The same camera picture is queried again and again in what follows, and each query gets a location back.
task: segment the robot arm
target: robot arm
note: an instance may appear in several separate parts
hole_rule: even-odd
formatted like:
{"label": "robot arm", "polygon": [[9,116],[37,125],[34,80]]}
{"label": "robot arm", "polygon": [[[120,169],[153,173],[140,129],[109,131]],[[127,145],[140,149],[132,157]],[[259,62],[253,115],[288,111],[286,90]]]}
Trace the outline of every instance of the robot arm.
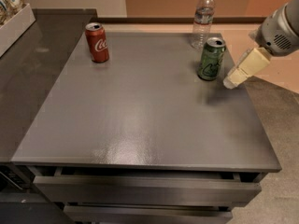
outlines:
{"label": "robot arm", "polygon": [[260,46],[250,49],[223,80],[233,89],[264,69],[272,56],[286,56],[299,49],[299,0],[291,0],[267,17],[253,36]]}

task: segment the can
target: can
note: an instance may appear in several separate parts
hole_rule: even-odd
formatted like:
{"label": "can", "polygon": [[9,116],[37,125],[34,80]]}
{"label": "can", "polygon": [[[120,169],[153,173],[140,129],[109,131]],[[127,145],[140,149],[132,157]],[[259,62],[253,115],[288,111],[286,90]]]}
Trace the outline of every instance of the can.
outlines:
{"label": "can", "polygon": [[109,59],[106,34],[101,23],[92,22],[86,25],[85,35],[90,49],[92,60],[95,63],[104,63]]}
{"label": "can", "polygon": [[197,75],[203,80],[214,80],[217,78],[226,51],[225,41],[218,37],[209,38],[203,49]]}

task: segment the green can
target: green can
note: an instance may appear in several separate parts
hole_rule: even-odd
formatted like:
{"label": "green can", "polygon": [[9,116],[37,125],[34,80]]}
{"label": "green can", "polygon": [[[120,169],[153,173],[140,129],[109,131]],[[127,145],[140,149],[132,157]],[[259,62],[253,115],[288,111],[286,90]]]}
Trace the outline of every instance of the green can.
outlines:
{"label": "green can", "polygon": [[217,78],[225,50],[225,41],[221,38],[211,37],[206,41],[197,71],[197,75],[201,79],[214,80]]}

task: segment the can top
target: can top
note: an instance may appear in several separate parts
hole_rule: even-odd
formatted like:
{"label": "can top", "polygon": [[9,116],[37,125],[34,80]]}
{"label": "can top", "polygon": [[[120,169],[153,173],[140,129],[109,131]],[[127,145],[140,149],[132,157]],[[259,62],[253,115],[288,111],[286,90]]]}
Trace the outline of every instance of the can top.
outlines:
{"label": "can top", "polygon": [[211,37],[207,40],[207,43],[212,48],[224,48],[225,47],[225,41],[218,37]]}
{"label": "can top", "polygon": [[86,25],[86,30],[88,31],[97,31],[102,28],[102,24],[99,22],[92,22]]}

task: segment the coca-cola logo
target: coca-cola logo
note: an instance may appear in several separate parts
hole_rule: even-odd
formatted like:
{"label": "coca-cola logo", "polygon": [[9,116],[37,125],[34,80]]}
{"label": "coca-cola logo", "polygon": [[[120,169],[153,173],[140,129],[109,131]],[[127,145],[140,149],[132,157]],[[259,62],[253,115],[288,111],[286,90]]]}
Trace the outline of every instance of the coca-cola logo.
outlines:
{"label": "coca-cola logo", "polygon": [[99,39],[99,41],[95,44],[94,49],[96,51],[102,51],[107,48],[107,42],[103,39]]}

